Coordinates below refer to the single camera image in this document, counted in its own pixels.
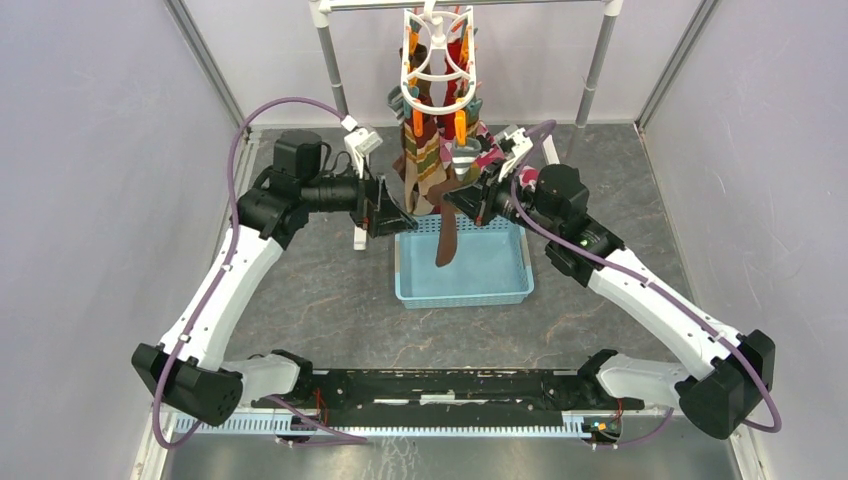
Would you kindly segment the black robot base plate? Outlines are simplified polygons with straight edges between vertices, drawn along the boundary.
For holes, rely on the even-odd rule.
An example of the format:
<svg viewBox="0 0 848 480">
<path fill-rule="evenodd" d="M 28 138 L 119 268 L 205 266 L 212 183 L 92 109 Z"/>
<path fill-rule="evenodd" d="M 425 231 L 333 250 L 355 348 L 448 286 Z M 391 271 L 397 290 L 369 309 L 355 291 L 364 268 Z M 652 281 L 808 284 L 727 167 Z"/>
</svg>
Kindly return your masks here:
<svg viewBox="0 0 848 480">
<path fill-rule="evenodd" d="M 640 410 L 575 370 L 329 369 L 301 374 L 283 400 L 321 408 L 332 427 L 557 426 L 564 412 Z"/>
</svg>

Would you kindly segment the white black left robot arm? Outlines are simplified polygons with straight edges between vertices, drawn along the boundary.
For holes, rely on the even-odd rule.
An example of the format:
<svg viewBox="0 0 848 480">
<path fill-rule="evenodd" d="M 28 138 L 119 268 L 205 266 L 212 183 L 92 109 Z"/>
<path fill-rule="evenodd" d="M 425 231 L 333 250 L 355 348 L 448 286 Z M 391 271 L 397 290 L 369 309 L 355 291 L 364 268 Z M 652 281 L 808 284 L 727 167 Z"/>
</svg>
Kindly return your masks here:
<svg viewBox="0 0 848 480">
<path fill-rule="evenodd" d="M 371 172 L 369 155 L 382 143 L 364 127 L 348 133 L 348 166 L 325 168 L 330 146 L 311 131 L 283 132 L 273 159 L 236 203 L 221 253 L 179 320 L 155 345 L 141 343 L 131 363 L 158 407 L 169 406 L 210 426 L 242 406 L 278 395 L 306 405 L 314 381 L 309 362 L 292 354 L 227 362 L 225 350 L 255 291 L 313 213 L 343 212 L 370 238 L 416 228 Z"/>
</svg>

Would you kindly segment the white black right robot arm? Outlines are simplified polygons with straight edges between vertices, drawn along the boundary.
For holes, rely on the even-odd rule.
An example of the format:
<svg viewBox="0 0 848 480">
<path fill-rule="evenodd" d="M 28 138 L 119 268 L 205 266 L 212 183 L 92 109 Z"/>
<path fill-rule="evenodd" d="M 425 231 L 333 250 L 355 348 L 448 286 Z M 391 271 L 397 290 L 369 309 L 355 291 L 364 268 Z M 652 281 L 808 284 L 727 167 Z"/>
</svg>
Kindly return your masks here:
<svg viewBox="0 0 848 480">
<path fill-rule="evenodd" d="M 774 341 L 760 330 L 743 334 L 722 323 L 652 273 L 589 215 L 589 190 L 577 169 L 548 165 L 523 187 L 517 172 L 491 164 L 474 183 L 452 181 L 437 196 L 477 226 L 501 217 L 547 239 L 546 255 L 560 273 L 617 305 L 674 354 L 673 363 L 615 350 L 595 354 L 577 382 L 585 405 L 602 408 L 615 398 L 664 406 L 721 440 L 741 425 L 782 429 L 771 395 Z"/>
</svg>

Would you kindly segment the striped olive cream sock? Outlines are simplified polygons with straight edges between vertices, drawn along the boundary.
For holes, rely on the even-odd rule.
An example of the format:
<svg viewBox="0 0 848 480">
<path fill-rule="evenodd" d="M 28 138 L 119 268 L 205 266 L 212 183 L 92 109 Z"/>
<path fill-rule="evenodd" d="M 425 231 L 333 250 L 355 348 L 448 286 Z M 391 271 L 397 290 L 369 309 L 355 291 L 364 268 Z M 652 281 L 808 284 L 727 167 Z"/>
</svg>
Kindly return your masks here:
<svg viewBox="0 0 848 480">
<path fill-rule="evenodd" d="M 447 179 L 440 154 L 440 135 L 436 120 L 422 117 L 423 133 L 416 136 L 414 122 L 406 120 L 400 127 L 401 155 L 392 167 L 404 184 L 403 203 L 412 215 L 431 214 L 435 206 L 425 195 L 431 187 Z"/>
</svg>

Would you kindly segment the white round clip hanger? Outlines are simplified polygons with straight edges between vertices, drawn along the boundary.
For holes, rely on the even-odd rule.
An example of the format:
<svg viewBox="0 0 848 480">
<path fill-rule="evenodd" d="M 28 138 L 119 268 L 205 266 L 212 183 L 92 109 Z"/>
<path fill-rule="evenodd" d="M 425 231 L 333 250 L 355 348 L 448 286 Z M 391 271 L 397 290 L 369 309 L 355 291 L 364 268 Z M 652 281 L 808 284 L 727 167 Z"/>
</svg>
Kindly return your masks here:
<svg viewBox="0 0 848 480">
<path fill-rule="evenodd" d="M 403 12 L 399 84 L 387 103 L 397 121 L 414 122 L 423 133 L 424 115 L 436 122 L 478 98 L 475 11 L 441 8 L 434 1 Z"/>
</svg>

